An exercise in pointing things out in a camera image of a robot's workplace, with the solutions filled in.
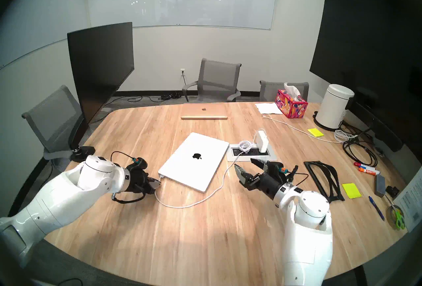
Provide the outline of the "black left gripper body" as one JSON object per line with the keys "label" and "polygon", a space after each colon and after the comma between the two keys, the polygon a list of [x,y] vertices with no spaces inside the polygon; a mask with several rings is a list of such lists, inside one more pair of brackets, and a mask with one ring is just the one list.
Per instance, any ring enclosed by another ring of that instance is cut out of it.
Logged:
{"label": "black left gripper body", "polygon": [[145,194],[144,185],[149,185],[148,173],[144,171],[147,166],[148,164],[143,158],[137,157],[132,164],[126,167],[128,173],[125,174],[129,177],[125,177],[124,192]]}

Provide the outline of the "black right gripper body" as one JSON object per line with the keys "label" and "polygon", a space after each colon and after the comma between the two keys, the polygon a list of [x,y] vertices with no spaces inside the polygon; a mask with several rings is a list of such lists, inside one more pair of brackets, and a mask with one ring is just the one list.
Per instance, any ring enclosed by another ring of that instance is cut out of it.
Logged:
{"label": "black right gripper body", "polygon": [[268,170],[256,174],[256,189],[262,191],[270,199],[274,199],[277,192],[285,184],[291,186],[293,182],[293,171],[284,167],[282,162],[268,161]]}

